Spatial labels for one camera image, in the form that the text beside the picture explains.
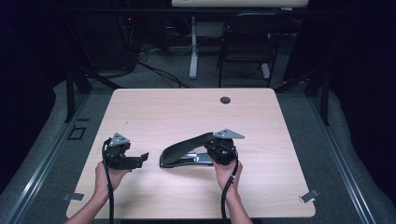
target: table top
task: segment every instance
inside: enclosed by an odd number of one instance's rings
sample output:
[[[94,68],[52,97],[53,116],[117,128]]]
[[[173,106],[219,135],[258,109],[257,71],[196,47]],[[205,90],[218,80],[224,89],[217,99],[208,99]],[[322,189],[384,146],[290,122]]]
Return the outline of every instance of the table top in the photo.
[[[173,7],[306,7],[308,0],[172,0]]]
[[[227,105],[224,96],[231,99]],[[84,198],[70,203],[67,216],[91,198],[102,145],[120,133],[131,141],[126,156],[149,156],[115,191],[114,218],[221,218],[212,166],[160,168],[159,159],[175,143],[226,128],[245,136],[234,145],[244,165],[239,193],[249,216],[312,217],[313,203],[299,199],[309,190],[274,91],[228,88],[114,91],[75,190]],[[108,218],[108,211],[107,202],[96,218]]]

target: black cable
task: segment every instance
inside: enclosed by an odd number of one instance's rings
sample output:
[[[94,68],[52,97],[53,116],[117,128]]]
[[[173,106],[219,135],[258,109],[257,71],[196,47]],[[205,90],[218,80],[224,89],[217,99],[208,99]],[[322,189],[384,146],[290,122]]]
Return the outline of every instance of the black cable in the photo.
[[[111,184],[110,174],[108,173],[109,164],[107,164],[106,160],[105,160],[105,146],[108,146],[110,141],[111,141],[111,138],[107,139],[103,143],[102,159],[103,159],[103,165],[105,166],[105,172],[106,172],[106,178],[107,178],[107,189],[108,189],[108,200],[109,200],[109,204],[110,204],[108,223],[113,224],[113,222],[114,222],[114,190],[113,190],[113,185]]]
[[[228,179],[228,181],[223,189],[223,192],[221,193],[221,216],[222,216],[222,220],[223,220],[224,224],[227,223],[227,215],[225,213],[225,197],[226,197],[228,188],[230,187],[230,185],[233,183],[233,180],[235,179],[235,175],[236,175],[236,172],[238,171],[238,163],[239,163],[238,152],[236,151],[236,149],[232,150],[232,153],[235,156],[235,167],[233,168],[233,173],[230,176],[230,178]]]
[[[140,65],[142,65],[143,67],[146,67],[148,70],[151,70],[151,71],[155,72],[157,75],[159,75],[159,76],[163,79],[163,81],[165,81],[165,82],[166,82],[170,87],[172,87],[172,88],[173,88],[173,86],[172,86],[169,82],[167,82],[167,81],[165,80],[165,78],[167,78],[167,79],[169,79],[169,80],[171,80],[171,81],[176,82],[176,83],[178,84],[178,87],[179,87],[179,88],[181,88],[181,87],[193,88],[193,86],[191,86],[191,85],[189,85],[189,84],[187,84],[187,83],[184,83],[184,82],[180,81],[176,76],[174,76],[174,75],[172,75],[172,74],[170,74],[170,73],[168,73],[168,72],[165,72],[165,71],[163,71],[163,70],[161,70],[161,69],[158,69],[158,68],[151,67],[150,65],[145,64],[145,63],[137,62],[137,64],[140,64]]]

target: black stapler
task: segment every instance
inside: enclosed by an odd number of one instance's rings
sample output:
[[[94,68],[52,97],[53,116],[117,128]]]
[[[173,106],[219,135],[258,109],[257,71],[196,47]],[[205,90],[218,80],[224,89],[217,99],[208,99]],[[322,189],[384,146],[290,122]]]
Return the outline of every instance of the black stapler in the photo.
[[[234,138],[243,139],[245,136],[225,129],[217,133],[204,133],[176,143],[163,150],[160,157],[160,167],[212,165],[212,160],[222,165],[228,165],[230,161],[235,159]],[[192,150],[197,147],[205,147],[207,153],[193,152]]]

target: human hand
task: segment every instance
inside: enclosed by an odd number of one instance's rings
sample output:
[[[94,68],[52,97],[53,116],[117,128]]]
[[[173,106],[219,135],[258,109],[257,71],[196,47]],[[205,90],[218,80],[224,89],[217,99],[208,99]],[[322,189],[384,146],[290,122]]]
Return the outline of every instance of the human hand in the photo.
[[[110,175],[111,185],[113,186],[113,190],[120,185],[122,178],[132,172],[132,170],[114,170],[109,168],[108,174]],[[95,169],[95,190],[93,192],[93,196],[103,197],[104,199],[108,198],[108,188],[107,188],[107,177],[106,170],[104,164],[100,161],[96,165]]]
[[[230,176],[233,174],[233,168],[235,167],[235,160],[230,161],[230,164],[228,165],[221,165],[217,164],[215,161],[212,160],[213,166],[215,167],[216,171],[216,176],[218,179],[219,186],[221,190],[224,190],[225,185],[227,184],[228,180],[230,179]],[[239,184],[239,178],[241,176],[243,169],[243,165],[241,161],[238,161],[238,170],[236,171],[235,174],[235,179],[233,180],[233,183],[230,185],[230,189],[237,190],[238,189],[238,184]]]

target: gray carpet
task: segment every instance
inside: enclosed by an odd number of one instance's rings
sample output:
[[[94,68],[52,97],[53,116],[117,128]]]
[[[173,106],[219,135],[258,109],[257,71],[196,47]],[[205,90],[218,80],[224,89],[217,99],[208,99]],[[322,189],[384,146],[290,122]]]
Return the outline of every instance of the gray carpet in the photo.
[[[292,41],[286,42],[280,51],[279,63],[273,79],[273,87],[280,85],[283,69],[288,59]],[[189,79],[190,54],[178,55],[170,52],[152,51],[145,62],[151,66],[165,70],[182,82],[196,88],[216,88],[218,70],[216,69],[217,57],[202,49],[198,63],[198,78]],[[250,76],[259,77],[260,71],[252,71]],[[111,79],[126,88],[171,88],[157,74],[138,65],[129,75]],[[59,133],[67,125],[76,125],[85,128],[85,133],[80,140],[62,139],[59,153],[54,156],[54,163],[45,174],[42,185],[37,194],[33,195],[31,203],[25,205],[21,216],[17,218],[20,223],[63,223],[66,220],[65,211],[68,202],[62,200],[64,193],[73,192],[78,182],[85,160],[91,149],[93,139],[99,128],[101,119],[106,111],[106,106],[111,96],[109,87],[96,80],[90,80],[93,91],[89,96],[77,97],[80,102],[85,102],[74,121],[64,124],[65,116],[65,85],[61,83],[55,88],[57,102],[48,123],[37,138],[31,153],[26,158],[21,169],[15,175],[7,189],[0,197],[1,216],[0,222],[5,223],[16,207],[18,199],[23,194],[23,189],[39,167],[44,155],[52,148]],[[343,178],[334,163],[332,147],[326,134],[323,132],[317,111],[312,106],[315,99],[305,98],[302,93],[304,83],[296,86],[287,93],[280,93],[277,97],[281,105],[285,121],[288,125],[292,142],[296,148],[297,156],[303,168],[304,176],[310,189],[317,189],[321,195],[314,202],[317,213],[311,218],[266,218],[255,220],[262,223],[361,223],[361,218],[346,188]],[[377,223],[396,223],[396,212],[392,203],[374,184],[353,151],[348,139],[349,133],[342,111],[336,97],[331,94],[329,119],[331,130],[337,143],[346,156],[346,161],[353,175],[356,177],[364,198],[372,211]],[[95,220],[94,223],[107,223],[108,220]],[[128,223],[181,223],[175,221],[128,221]]]

